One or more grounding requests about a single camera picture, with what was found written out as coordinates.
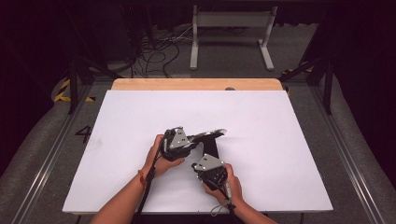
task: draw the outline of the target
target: white table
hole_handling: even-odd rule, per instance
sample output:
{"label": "white table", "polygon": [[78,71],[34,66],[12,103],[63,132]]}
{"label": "white table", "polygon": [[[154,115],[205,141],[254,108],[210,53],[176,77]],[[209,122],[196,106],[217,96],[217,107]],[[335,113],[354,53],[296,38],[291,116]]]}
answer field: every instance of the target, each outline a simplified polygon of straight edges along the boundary
{"label": "white table", "polygon": [[[284,91],[113,90],[106,94],[63,211],[97,212],[142,167],[155,135],[176,126],[187,135],[228,131],[217,139],[219,156],[233,165],[245,200],[257,210],[332,210]],[[205,194],[191,168],[201,157],[202,151],[192,151],[180,166],[155,178],[143,213],[209,213],[217,201]]]}

